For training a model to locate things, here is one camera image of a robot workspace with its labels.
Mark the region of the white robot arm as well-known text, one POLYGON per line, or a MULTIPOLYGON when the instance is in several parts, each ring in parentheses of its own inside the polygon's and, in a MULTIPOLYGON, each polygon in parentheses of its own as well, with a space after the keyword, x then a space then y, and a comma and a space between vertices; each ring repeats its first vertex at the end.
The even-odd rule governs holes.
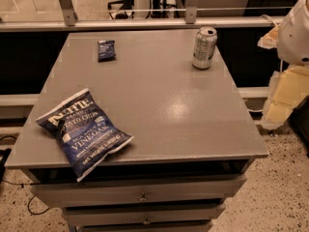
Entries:
POLYGON ((298 0, 278 30, 278 57, 286 63, 309 65, 309 0, 298 0))

